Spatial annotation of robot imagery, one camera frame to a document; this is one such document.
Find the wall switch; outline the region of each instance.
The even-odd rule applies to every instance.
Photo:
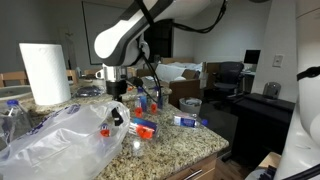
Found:
[[[283,55],[281,54],[276,54],[274,56],[274,60],[273,60],[273,67],[281,67],[282,64],[282,60],[283,60]]]

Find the computer monitor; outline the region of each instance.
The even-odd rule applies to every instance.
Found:
[[[260,50],[247,50],[244,56],[244,64],[258,64]]]

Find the plastic bag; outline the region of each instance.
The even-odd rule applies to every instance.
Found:
[[[100,126],[114,108],[124,122],[103,137]],[[64,108],[0,152],[0,173],[10,180],[93,179],[121,152],[129,124],[129,109],[119,102]]]

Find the kitchen counter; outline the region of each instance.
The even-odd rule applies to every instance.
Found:
[[[123,104],[130,109],[131,116],[134,116],[132,100],[135,94],[136,92],[132,91],[123,95]],[[170,89],[165,89],[164,94],[170,94]],[[111,99],[110,95],[104,94],[98,97],[74,98],[54,106],[38,106],[32,97],[28,97],[21,99],[20,103],[30,110],[32,120],[37,124],[44,115],[65,106],[74,103],[107,102]],[[145,114],[144,119],[158,123],[159,137],[151,141],[140,140],[128,133],[123,140],[120,154],[95,180],[164,179],[228,146],[228,141],[202,125],[199,128],[174,126],[173,115],[177,112],[180,111],[166,103],[157,115]]]

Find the cabinet drawer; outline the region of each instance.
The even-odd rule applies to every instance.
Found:
[[[180,180],[192,176],[190,179],[206,180],[213,179],[217,154],[211,155],[196,164],[170,176],[167,180]]]

